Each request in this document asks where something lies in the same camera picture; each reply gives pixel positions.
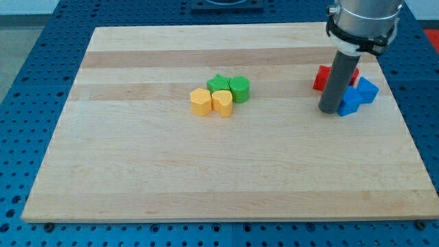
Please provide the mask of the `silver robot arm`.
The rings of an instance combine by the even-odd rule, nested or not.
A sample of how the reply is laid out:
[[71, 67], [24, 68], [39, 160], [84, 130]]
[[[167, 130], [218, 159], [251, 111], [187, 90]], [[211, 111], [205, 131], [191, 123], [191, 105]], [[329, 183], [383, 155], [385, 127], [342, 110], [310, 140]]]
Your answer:
[[326, 32], [347, 56], [380, 56], [397, 33], [403, 0], [335, 0], [327, 8]]

